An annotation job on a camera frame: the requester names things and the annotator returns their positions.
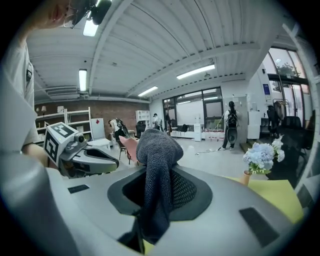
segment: brown wall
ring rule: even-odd
[[[149,105],[146,103],[124,102],[124,101],[101,101],[101,100],[79,100],[79,101],[65,101],[58,103],[40,104],[34,106],[40,109],[38,115],[41,116],[41,107],[46,106],[45,115],[57,113],[58,106],[64,106],[68,111],[80,111],[86,110],[90,107],[91,118],[103,118],[104,130],[106,137],[109,137],[109,133],[112,132],[108,121],[114,118],[120,118],[126,125],[128,130],[136,130],[136,111],[137,110],[149,110]],[[71,121],[82,121],[85,118],[80,115],[73,116]],[[46,120],[50,125],[62,122],[62,118],[55,118]]]

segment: person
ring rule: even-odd
[[[29,58],[27,38],[35,30],[53,29],[69,23],[76,24],[88,12],[84,13],[82,10],[83,16],[81,17],[75,16],[75,13],[79,12],[71,6],[70,0],[44,0],[21,26],[0,63],[1,86],[14,87],[32,109],[34,109],[34,68]],[[49,160],[44,149],[33,144],[38,140],[36,123],[34,123],[21,151],[36,158],[45,167],[57,168]]]
[[[153,121],[152,123],[154,124],[155,129],[162,131],[162,125],[161,125],[161,119],[158,117],[157,113],[154,113],[153,115]]]
[[[232,122],[235,121],[236,126],[238,126],[238,118],[240,117],[240,112],[235,109],[235,103],[233,101],[229,102],[229,107],[230,107],[230,109],[224,113],[225,132],[224,132],[224,140],[223,140],[223,145],[222,145],[223,150],[227,149],[227,144],[228,144],[227,134],[228,134],[228,130],[229,130],[229,126],[228,126],[229,120],[231,120]],[[232,151],[234,149],[234,147],[235,147],[235,144],[231,143],[230,144],[230,151]]]
[[[125,137],[125,133],[122,129],[120,129],[120,127],[118,126],[118,123],[117,123],[117,120],[116,119],[112,119],[112,120],[109,120],[109,125],[110,127],[112,128],[112,132],[114,134],[114,137],[115,137],[115,140],[116,141],[119,141],[119,136],[123,136]]]

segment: white corrugated ceiling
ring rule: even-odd
[[[208,79],[213,86],[248,79],[282,23],[280,9],[266,0],[113,0],[95,37],[83,35],[85,20],[29,37],[35,100],[52,100],[49,88],[75,93],[79,69],[88,70],[90,95],[132,98],[153,86],[148,96]],[[211,63],[209,78],[176,78]]]

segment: vase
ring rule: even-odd
[[[251,173],[248,170],[244,170],[243,171],[243,176],[240,179],[240,183],[242,183],[245,186],[248,186],[249,180],[250,180],[250,176],[251,176]]]

